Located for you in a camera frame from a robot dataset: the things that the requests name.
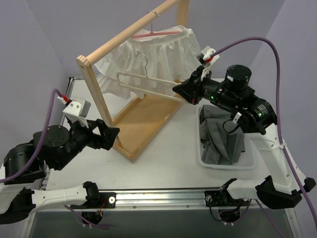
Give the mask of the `cream hanger with metal hook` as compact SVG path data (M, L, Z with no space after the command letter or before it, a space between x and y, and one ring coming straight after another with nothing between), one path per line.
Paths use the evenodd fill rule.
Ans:
M165 99L177 101L177 102L180 102L183 104L186 103L184 99L178 97L175 93L173 95L166 94L167 91L168 92L171 91L174 86L177 86L180 83L175 82L175 81L169 81L169 80L163 80L163 79L149 77L148 71L147 71L148 59L140 51L137 52L136 57L138 57L139 54L141 54L146 60L146 64L144 66L145 75L139 75L139 74L127 73L127 72L118 72L116 74L116 80L119 82L119 85L124 87L124 88L128 88L130 91L142 92L144 95L154 95L154 96L159 96L159 97L162 97ZM131 77L134 80L134 86L122 82L120 80L120 76ZM163 92L153 91L153 89L157 88L158 83L164 87Z

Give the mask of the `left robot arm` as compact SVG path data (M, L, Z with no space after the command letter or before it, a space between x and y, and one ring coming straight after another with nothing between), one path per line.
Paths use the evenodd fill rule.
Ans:
M46 167L61 171L86 147L110 150L118 136L118 127L101 120L89 120L88 126L69 122L70 129L51 125L34 133L30 142L19 144L6 155L0 169L0 223L20 222L42 209L70 205L94 208L102 198L96 183L86 181L68 189L41 191L29 186L46 177Z

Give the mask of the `grey pleated skirt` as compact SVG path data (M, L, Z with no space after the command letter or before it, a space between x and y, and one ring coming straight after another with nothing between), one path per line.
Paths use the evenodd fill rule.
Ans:
M231 166L245 152L244 133L230 113L212 105L203 105L199 114L199 138L204 148L201 160L207 165Z

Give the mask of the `wooden clothes rack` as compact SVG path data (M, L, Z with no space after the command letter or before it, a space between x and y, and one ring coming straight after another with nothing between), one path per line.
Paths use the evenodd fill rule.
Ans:
M129 99L110 93L103 94L97 81L99 71L95 63L133 35L149 33L151 23L154 32L178 25L187 28L188 8L187 0L167 0L89 55L81 55L76 59L102 119L120 128L114 149L129 161L138 158L182 103L144 95L139 91L132 91Z

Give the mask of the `aluminium mounting rail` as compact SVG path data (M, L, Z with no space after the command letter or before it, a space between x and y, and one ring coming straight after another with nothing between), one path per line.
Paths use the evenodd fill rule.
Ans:
M108 191L83 186L58 190L37 190L32 201L37 209L70 206L72 209L113 209L115 207L208 206L204 191L197 190L118 190Z

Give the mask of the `pink plastic hanger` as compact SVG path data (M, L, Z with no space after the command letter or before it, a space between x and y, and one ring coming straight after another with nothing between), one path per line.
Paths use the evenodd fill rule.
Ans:
M151 30L150 30L149 33L133 35L131 38L132 38L132 39L138 39L138 38L144 38L144 37L174 35L174 34L178 34L178 33L180 33L180 31L165 31L165 32L160 31L160 32L154 32L154 31L153 31L153 25L152 25L152 23L151 23Z

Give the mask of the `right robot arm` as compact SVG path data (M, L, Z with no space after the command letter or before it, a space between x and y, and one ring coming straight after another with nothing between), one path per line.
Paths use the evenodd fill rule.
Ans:
M294 208L316 182L299 169L292 173L284 154L287 146L278 139L277 115L271 104L256 96L248 85L251 70L232 65L222 82L212 80L210 73L202 78L202 73L203 67L199 66L189 79L174 86L173 92L190 104L206 99L229 112L234 123L254 143L269 171L269 176L262 180L230 179L220 192L221 201L230 205L237 199L257 199L270 209Z

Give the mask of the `white perforated plastic basket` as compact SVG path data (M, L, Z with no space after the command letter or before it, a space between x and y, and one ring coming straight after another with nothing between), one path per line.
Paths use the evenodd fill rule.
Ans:
M245 152L243 152L240 156L240 159L237 163L231 165L231 166L221 166L221 165L207 165L204 164L201 160L201 155L203 153L203 146L200 142L199 138L199 114L202 106L199 106L197 108L197 123L196 123L196 129L197 129L197 158L198 162L206 168L212 168L212 169L218 169L218 170L251 170L255 167L256 161L254 159L254 156L252 155L254 145L250 141L250 139L247 138L247 136L244 135L244 143L245 143Z

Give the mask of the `white ruffled skirt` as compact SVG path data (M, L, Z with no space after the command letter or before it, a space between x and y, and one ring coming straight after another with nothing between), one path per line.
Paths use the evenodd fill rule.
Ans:
M200 65L196 56L201 47L192 29L182 25L174 26L165 31L180 31L178 34L129 38L116 47L105 57L95 63L99 71L97 81L103 94L114 94L122 99L129 99L132 91L119 85L116 80L118 72L145 75L145 58L137 52L142 52L148 59L148 76L163 80L186 80ZM134 86L131 77L120 76L120 80ZM158 83L153 91L163 92L164 87Z

